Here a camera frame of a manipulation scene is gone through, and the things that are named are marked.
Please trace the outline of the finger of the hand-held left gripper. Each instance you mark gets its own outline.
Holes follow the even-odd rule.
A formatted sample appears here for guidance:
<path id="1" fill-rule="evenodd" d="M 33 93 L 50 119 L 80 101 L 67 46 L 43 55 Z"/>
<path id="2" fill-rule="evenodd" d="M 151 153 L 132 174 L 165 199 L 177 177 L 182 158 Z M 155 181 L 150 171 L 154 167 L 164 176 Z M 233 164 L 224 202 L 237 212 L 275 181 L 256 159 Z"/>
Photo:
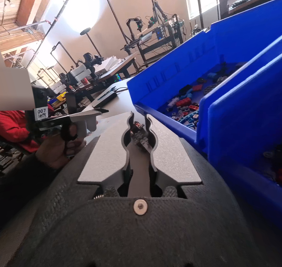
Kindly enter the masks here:
<path id="1" fill-rule="evenodd" d="M 88 110 L 85 112 L 79 112 L 75 114 L 51 117 L 47 119 L 47 122 L 77 122 L 83 120 L 86 121 L 89 120 L 90 118 L 95 118 L 100 115 L 102 115 L 102 112 L 100 111 Z"/>
<path id="2" fill-rule="evenodd" d="M 87 111 L 83 111 L 83 114 L 104 114 L 104 113 L 108 113 L 108 112 L 109 112 L 108 109 L 94 108 L 94 109 L 89 109 Z"/>

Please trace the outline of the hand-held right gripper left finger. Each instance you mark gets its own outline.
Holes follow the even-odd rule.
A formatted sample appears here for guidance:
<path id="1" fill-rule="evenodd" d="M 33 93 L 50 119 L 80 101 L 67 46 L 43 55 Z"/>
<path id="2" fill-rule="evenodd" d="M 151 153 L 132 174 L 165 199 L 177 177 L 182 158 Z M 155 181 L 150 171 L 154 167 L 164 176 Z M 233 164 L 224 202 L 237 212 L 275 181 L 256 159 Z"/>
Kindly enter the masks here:
<path id="1" fill-rule="evenodd" d="M 127 146 L 131 142 L 134 113 L 125 112 L 112 118 L 115 120 L 99 136 L 77 183 L 97 185 L 102 191 L 114 187 L 121 197 L 127 197 L 133 176 Z"/>

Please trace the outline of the dark grey toy brick model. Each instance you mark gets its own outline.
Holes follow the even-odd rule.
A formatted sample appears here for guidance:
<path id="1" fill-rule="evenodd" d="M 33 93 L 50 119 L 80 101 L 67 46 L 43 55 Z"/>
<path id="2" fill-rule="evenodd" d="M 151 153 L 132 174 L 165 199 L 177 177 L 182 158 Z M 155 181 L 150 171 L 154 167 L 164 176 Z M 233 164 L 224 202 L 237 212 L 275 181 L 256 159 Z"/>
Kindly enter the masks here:
<path id="1" fill-rule="evenodd" d="M 134 121 L 133 126 L 130 129 L 131 139 L 142 152 L 148 152 L 150 154 L 152 147 L 149 144 L 149 134 L 144 127 L 144 124 Z"/>

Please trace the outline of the large blue plastic bin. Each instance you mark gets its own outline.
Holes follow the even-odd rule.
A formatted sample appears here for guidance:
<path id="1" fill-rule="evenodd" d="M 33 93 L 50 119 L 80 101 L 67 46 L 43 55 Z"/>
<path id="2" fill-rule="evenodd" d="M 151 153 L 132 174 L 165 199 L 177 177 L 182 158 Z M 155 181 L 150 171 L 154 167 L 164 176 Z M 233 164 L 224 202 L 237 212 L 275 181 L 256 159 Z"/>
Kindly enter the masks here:
<path id="1" fill-rule="evenodd" d="M 213 23 L 209 31 L 201 31 L 128 81 L 136 110 L 151 114 L 178 136 L 207 153 L 208 108 L 212 100 L 205 97 L 200 102 L 196 132 L 157 110 L 180 89 L 220 68 L 222 63 L 251 60 L 281 36 L 281 18 L 282 0 L 272 0 Z"/>

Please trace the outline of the pile of mixed toy bricks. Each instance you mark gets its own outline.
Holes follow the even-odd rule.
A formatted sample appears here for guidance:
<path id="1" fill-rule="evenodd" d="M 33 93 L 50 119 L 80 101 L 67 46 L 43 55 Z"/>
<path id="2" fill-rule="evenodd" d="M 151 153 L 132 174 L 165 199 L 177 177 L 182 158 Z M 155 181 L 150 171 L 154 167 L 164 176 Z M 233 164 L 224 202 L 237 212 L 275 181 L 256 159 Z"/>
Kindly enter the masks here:
<path id="1" fill-rule="evenodd" d="M 174 121 L 197 131 L 200 100 L 225 81 L 246 62 L 217 64 L 159 107 L 158 111 Z"/>

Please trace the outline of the person's left forearm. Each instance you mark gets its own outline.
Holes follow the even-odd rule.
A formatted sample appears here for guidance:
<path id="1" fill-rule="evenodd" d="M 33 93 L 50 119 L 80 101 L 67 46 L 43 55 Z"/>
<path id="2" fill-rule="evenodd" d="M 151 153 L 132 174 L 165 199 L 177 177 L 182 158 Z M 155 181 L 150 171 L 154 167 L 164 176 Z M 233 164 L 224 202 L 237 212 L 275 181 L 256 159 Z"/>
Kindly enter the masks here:
<path id="1" fill-rule="evenodd" d="M 31 154 L 18 163 L 5 177 L 0 186 L 0 231 L 30 200 L 47 188 L 59 171 L 69 162 L 59 165 L 57 169 L 39 161 Z"/>

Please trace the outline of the grey desk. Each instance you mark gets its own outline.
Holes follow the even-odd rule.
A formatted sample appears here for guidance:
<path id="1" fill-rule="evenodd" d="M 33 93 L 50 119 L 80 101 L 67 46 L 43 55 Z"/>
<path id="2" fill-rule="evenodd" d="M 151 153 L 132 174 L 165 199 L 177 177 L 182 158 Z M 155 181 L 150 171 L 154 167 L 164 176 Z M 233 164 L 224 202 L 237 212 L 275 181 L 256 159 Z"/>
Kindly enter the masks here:
<path id="1" fill-rule="evenodd" d="M 126 90 L 127 82 L 130 79 L 125 79 L 114 83 L 102 93 L 104 94 L 113 86 L 116 86 L 117 89 L 121 90 L 117 94 L 117 97 L 109 102 L 105 109 L 108 109 L 108 113 L 104 113 L 97 117 L 98 124 L 97 130 L 91 133 L 88 137 L 85 138 L 87 144 L 101 134 L 105 129 L 111 126 L 117 118 L 115 116 L 120 115 L 125 112 L 134 113 L 134 121 L 145 124 L 145 117 L 138 113 L 135 109 L 129 91 Z M 150 197 L 150 178 L 149 178 L 149 163 L 150 163 L 150 154 L 148 152 L 142 152 L 133 141 L 127 146 L 130 153 L 130 166 L 133 169 L 133 177 L 129 185 L 128 197 Z"/>

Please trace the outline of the person's left hand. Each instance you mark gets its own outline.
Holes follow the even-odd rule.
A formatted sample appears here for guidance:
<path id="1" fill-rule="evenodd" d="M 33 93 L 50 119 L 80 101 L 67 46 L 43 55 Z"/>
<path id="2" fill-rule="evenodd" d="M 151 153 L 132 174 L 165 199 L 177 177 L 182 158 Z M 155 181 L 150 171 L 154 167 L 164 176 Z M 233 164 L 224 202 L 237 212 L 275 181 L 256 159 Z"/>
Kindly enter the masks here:
<path id="1" fill-rule="evenodd" d="M 53 132 L 40 145 L 35 153 L 37 160 L 49 168 L 60 169 L 64 167 L 70 158 L 78 154 L 85 146 L 86 140 L 76 138 L 65 141 L 59 131 Z"/>

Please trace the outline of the black rectangular box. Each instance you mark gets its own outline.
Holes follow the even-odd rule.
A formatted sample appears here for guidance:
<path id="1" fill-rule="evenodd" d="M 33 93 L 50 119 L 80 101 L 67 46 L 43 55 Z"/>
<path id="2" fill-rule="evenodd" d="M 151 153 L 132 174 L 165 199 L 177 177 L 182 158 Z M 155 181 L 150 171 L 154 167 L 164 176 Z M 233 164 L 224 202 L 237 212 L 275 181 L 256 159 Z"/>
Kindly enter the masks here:
<path id="1" fill-rule="evenodd" d="M 116 92 L 110 92 L 109 94 L 107 94 L 106 96 L 104 96 L 101 100 L 95 100 L 93 102 L 92 108 L 104 108 L 104 106 L 106 106 L 109 102 L 111 102 L 113 99 L 115 99 L 117 97 L 117 93 Z"/>

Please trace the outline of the black upright panel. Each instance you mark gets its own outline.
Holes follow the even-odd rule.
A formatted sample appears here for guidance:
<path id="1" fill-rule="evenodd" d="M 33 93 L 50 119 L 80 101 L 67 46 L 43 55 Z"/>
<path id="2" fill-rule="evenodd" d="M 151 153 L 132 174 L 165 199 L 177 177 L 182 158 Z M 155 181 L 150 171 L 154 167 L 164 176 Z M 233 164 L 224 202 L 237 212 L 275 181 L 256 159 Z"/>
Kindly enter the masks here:
<path id="1" fill-rule="evenodd" d="M 77 113 L 77 104 L 76 104 L 76 96 L 74 93 L 66 93 L 65 94 L 66 104 L 68 114 L 75 114 Z"/>

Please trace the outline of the white cardboard box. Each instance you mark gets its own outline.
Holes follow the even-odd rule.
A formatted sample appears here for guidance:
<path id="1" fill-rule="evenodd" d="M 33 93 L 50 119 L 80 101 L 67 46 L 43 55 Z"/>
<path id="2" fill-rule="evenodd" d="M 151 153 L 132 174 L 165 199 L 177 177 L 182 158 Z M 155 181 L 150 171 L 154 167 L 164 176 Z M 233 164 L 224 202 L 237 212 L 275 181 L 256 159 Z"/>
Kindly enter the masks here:
<path id="1" fill-rule="evenodd" d="M 107 58 L 106 60 L 104 60 L 102 62 L 102 64 L 100 65 L 101 69 L 100 72 L 102 74 L 108 72 L 109 70 L 111 70 L 115 65 L 117 65 L 119 62 L 121 61 L 120 58 L 117 58 L 116 56 L 112 56 Z"/>

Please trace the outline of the table with black legs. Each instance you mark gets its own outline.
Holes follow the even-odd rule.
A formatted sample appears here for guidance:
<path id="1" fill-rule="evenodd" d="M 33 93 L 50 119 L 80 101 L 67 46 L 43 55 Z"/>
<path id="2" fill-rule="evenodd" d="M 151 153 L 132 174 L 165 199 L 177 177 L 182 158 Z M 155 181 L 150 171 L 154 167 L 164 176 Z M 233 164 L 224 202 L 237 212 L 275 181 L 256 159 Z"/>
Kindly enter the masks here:
<path id="1" fill-rule="evenodd" d="M 125 78 L 130 78 L 130 74 L 129 74 L 127 69 L 135 61 L 135 57 L 136 57 L 137 53 L 138 52 L 136 51 L 133 54 L 125 57 L 125 59 L 124 59 L 124 61 L 122 63 L 117 64 L 112 69 L 110 69 L 108 72 L 103 74 L 100 78 L 96 79 L 96 82 L 103 82 L 103 81 L 111 78 L 115 74 L 120 74 L 120 73 L 122 73 Z"/>

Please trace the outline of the small blue plastic bin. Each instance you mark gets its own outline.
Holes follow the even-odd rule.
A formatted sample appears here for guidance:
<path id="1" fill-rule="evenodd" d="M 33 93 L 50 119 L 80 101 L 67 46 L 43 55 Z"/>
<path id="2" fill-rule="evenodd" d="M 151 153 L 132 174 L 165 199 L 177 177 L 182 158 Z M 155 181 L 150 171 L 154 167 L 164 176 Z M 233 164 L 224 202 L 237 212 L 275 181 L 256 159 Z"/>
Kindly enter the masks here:
<path id="1" fill-rule="evenodd" d="M 281 36 L 226 79 L 211 103 L 207 155 L 227 185 L 281 230 L 281 186 L 262 175 L 281 145 Z"/>

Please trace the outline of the black floor lamp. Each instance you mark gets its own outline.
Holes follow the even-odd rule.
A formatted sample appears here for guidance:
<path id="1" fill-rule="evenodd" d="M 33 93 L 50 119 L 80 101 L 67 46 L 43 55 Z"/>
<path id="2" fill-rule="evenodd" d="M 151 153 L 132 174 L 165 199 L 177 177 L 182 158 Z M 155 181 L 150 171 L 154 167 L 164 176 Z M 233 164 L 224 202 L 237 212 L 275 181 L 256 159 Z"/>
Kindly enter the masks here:
<path id="1" fill-rule="evenodd" d="M 96 50 L 96 52 L 98 53 L 98 55 L 102 58 L 104 58 L 101 53 L 99 52 L 99 50 L 97 49 L 96 45 L 94 44 L 93 40 L 91 39 L 91 37 L 89 36 L 89 32 L 90 32 L 91 28 L 86 28 L 84 29 L 80 35 L 83 36 L 83 35 L 86 35 L 88 37 L 88 39 L 90 40 L 91 44 L 93 45 L 94 49 Z"/>

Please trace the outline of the black metal workbench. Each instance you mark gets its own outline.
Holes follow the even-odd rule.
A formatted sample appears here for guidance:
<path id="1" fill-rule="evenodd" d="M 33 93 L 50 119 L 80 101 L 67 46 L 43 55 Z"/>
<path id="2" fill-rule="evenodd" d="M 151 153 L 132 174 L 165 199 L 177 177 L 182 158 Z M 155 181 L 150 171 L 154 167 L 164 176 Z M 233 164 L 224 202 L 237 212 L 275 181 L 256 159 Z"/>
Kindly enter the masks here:
<path id="1" fill-rule="evenodd" d="M 140 33 L 139 38 L 131 40 L 121 50 L 138 52 L 143 60 L 141 66 L 147 68 L 183 44 L 186 34 L 184 19 L 173 17 L 146 33 Z"/>

